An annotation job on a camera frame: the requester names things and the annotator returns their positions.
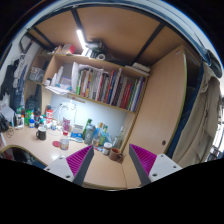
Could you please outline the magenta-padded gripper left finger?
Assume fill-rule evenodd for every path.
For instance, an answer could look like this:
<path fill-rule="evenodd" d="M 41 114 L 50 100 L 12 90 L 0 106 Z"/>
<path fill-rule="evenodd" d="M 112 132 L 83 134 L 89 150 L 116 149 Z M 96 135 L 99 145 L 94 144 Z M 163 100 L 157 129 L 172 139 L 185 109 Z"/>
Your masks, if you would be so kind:
<path fill-rule="evenodd" d="M 58 157 L 45 171 L 81 186 L 93 156 L 94 148 L 90 145 L 68 157 Z"/>

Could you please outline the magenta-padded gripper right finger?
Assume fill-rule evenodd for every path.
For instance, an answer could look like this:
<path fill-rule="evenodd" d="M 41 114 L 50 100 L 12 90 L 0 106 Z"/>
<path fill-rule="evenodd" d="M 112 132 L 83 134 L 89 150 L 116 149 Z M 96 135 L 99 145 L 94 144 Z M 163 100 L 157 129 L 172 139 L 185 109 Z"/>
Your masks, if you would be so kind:
<path fill-rule="evenodd" d="M 155 155 L 133 144 L 129 145 L 129 155 L 142 186 L 181 170 L 181 167 L 165 154 Z"/>

